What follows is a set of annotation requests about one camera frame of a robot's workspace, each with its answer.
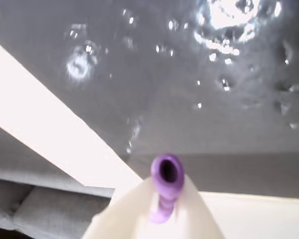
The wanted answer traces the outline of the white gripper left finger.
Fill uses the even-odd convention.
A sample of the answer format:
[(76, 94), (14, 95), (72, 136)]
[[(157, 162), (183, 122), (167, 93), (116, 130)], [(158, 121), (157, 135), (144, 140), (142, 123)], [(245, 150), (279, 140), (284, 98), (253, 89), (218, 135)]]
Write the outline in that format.
[(92, 220), (83, 239), (149, 239), (159, 195), (151, 177), (111, 203)]

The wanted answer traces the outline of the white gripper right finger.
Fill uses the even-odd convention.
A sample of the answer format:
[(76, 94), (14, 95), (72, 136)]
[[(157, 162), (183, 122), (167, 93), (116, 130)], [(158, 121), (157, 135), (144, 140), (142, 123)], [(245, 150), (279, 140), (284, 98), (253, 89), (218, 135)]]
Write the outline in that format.
[(164, 225), (164, 238), (225, 238), (205, 201), (187, 175), (185, 175), (183, 190), (178, 197), (174, 212)]

